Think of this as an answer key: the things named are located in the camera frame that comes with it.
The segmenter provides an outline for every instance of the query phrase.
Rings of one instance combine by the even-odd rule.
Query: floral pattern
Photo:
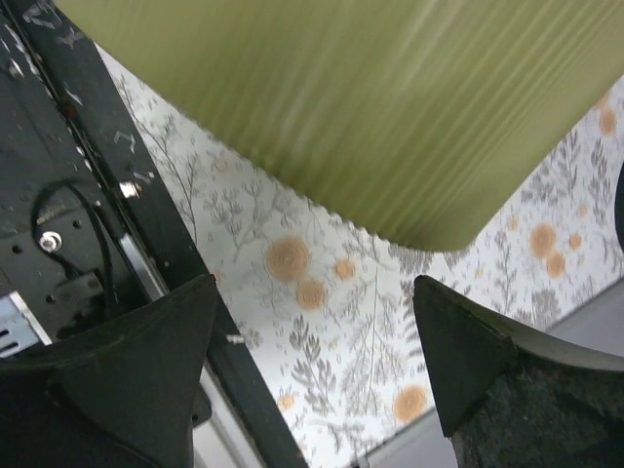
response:
[[[624,79],[471,246],[424,253],[297,196],[102,56],[313,468],[346,466],[432,408],[415,276],[546,330],[624,274],[613,221]]]

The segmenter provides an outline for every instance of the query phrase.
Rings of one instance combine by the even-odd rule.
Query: olive green cushion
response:
[[[57,0],[190,118],[392,242],[465,247],[624,72],[620,0]]]

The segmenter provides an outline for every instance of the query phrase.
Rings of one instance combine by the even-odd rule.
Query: black cable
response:
[[[105,315],[107,316],[107,318],[110,318],[109,316],[112,313],[113,306],[117,303],[113,283],[114,280],[112,255],[110,252],[110,248],[108,247],[108,242],[106,241],[106,235],[104,233],[104,229],[102,228],[98,212],[94,209],[91,203],[89,203],[89,200],[87,200],[87,198],[85,198],[85,196],[75,186],[81,183],[87,182],[78,178],[66,178],[55,180],[45,186],[39,192],[34,202],[32,203],[32,210],[30,211],[30,234],[32,236],[33,242],[39,248],[39,250],[41,250],[41,252],[43,252],[51,260],[55,261],[63,267],[67,279],[75,279],[84,274],[84,272],[80,268],[71,263],[68,259],[63,258],[56,253],[45,251],[39,244],[39,239],[42,234],[41,226],[39,225],[39,215],[41,211],[48,203],[48,201],[50,201],[50,199],[62,188],[66,188],[71,191],[71,193],[80,202],[80,205],[87,212],[87,217],[89,218],[89,222],[91,223],[94,233],[97,237],[97,243],[99,244],[99,250],[101,252],[102,259],[102,282],[106,300]]]

